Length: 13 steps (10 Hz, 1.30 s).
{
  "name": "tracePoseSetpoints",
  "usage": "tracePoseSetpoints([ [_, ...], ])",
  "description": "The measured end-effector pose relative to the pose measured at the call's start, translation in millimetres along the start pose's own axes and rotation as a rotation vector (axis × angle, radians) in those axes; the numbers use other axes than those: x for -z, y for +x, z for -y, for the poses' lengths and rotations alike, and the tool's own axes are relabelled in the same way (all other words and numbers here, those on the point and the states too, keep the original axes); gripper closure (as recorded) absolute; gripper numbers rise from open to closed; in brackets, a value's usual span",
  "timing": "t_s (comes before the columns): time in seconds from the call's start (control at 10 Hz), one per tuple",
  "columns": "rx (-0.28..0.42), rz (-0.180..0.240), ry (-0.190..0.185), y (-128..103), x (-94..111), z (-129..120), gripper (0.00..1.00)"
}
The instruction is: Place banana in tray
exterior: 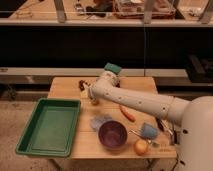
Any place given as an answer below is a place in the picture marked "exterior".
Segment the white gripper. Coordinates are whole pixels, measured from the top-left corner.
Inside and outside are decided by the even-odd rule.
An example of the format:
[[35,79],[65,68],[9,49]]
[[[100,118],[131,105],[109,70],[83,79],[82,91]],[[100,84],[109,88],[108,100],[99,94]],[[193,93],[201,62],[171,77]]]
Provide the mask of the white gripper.
[[88,89],[88,95],[91,100],[106,98],[109,95],[108,89],[110,83],[107,79],[98,78]]

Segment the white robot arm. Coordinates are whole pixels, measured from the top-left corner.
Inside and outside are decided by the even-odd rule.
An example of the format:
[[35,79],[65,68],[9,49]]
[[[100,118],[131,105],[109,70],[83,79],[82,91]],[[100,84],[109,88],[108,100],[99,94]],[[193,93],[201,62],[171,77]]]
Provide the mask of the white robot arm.
[[104,71],[89,86],[89,97],[103,98],[180,126],[179,171],[213,171],[213,96],[188,101],[118,88],[118,82],[116,74]]

